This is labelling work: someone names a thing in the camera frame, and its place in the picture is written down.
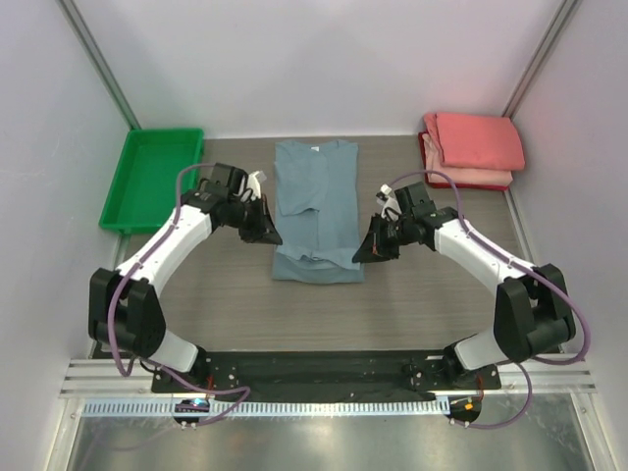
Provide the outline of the blue grey t shirt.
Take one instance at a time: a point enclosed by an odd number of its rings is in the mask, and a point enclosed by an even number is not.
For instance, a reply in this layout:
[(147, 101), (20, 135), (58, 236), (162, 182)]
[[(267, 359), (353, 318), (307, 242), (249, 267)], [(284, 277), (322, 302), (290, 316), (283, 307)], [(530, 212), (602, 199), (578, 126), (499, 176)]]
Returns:
[(359, 147), (346, 140), (275, 146), (276, 229), (272, 278), (316, 285), (359, 284)]

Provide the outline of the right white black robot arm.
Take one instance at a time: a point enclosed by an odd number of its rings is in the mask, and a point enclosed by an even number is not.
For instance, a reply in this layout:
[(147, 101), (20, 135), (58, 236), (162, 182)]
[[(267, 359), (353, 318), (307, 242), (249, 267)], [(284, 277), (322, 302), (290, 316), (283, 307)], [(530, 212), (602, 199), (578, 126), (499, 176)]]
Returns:
[(443, 351), (443, 376), (465, 388), (478, 371), (500, 362), (522, 362), (574, 338), (576, 324), (561, 271), (535, 266), (479, 234), (452, 207), (438, 208), (422, 183), (399, 189), (384, 184), (380, 212), (354, 253), (355, 263), (394, 260), (403, 246), (417, 243), (449, 258), (495, 298), (493, 323)]

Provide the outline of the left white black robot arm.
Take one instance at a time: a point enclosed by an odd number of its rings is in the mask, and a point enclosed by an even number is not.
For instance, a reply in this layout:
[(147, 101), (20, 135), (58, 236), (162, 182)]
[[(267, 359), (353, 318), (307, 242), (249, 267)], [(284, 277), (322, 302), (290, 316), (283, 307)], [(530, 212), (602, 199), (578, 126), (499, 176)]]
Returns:
[(119, 372), (130, 375), (122, 353), (148, 361), (185, 391), (201, 390), (210, 378), (207, 352), (171, 332), (160, 295), (188, 255), (222, 227), (245, 243), (280, 245), (263, 191), (266, 176), (213, 164), (196, 187), (176, 189), (176, 205), (157, 233), (114, 270), (100, 268), (89, 281), (88, 335), (109, 346)]

